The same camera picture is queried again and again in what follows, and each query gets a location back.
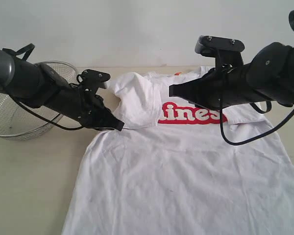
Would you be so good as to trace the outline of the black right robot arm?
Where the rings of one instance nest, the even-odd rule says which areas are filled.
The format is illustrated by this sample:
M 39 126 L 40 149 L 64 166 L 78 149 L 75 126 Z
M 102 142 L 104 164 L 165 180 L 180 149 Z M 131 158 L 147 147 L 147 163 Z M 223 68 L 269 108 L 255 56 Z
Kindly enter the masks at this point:
M 170 85 L 169 96 L 210 110 L 265 101 L 291 107 L 294 105 L 294 47 L 271 43 L 248 64 L 215 68 L 201 78 Z

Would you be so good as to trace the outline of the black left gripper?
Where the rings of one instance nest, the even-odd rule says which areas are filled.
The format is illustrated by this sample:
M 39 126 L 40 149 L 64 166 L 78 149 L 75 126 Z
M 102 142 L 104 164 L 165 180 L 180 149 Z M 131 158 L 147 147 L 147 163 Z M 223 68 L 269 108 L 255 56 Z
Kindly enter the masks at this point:
M 68 89 L 61 90 L 61 113 L 85 128 L 121 131 L 124 127 L 124 122 L 105 108 L 103 99 L 82 84 L 71 83 Z

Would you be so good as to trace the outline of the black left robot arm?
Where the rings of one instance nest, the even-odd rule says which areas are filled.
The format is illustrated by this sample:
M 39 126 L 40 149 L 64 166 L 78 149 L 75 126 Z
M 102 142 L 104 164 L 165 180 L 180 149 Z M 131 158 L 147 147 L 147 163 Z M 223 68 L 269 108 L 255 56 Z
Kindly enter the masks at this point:
M 81 128 L 122 130 L 117 119 L 97 94 L 104 89 L 110 74 L 87 69 L 69 83 L 46 63 L 32 64 L 13 52 L 0 50 L 0 93 L 32 115 L 33 109 L 47 107 L 80 124 Z

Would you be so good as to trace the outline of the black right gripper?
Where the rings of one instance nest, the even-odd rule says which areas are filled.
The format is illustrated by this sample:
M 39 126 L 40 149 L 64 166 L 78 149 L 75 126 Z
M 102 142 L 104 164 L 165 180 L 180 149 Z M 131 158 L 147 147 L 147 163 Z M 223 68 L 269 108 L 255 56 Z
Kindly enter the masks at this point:
M 244 75 L 245 66 L 216 72 L 210 69 L 202 77 L 169 86 L 169 97 L 179 97 L 208 109 L 248 104 L 250 88 Z

